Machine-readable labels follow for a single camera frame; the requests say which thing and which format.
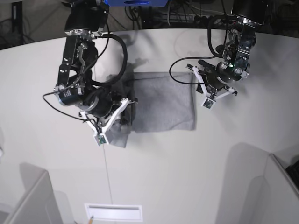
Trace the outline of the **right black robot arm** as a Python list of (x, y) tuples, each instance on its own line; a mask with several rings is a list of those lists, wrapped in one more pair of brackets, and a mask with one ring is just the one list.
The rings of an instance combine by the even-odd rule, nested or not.
[[(128, 50), (125, 42), (117, 35), (103, 32), (108, 28), (109, 4), (106, 0), (68, 0), (71, 9), (64, 31), (67, 34), (63, 59), (59, 66), (54, 89), (58, 101), (63, 106), (77, 106), (83, 115), (72, 116), (82, 122), (90, 122), (97, 131), (112, 120), (112, 115), (120, 108), (121, 102), (128, 105), (116, 116), (113, 124), (131, 126), (134, 120), (131, 89), (125, 88), (125, 74), (128, 65)], [(95, 46), (96, 39), (114, 40), (122, 49), (120, 71), (107, 81), (93, 79), (92, 69), (103, 56)]]

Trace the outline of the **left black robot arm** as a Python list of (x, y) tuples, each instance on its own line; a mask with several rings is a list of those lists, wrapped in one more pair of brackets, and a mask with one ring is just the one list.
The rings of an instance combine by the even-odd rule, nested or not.
[[(208, 47), (222, 61), (212, 65), (202, 59), (198, 61), (202, 81), (197, 91), (216, 95), (221, 90), (229, 91), (229, 84), (246, 78), (249, 74), (249, 56), (256, 44), (256, 31), (264, 24), (268, 2), (266, 0), (235, 0), (231, 15), (213, 16), (207, 26)], [(213, 48), (212, 28), (216, 20), (226, 24), (224, 43)]]

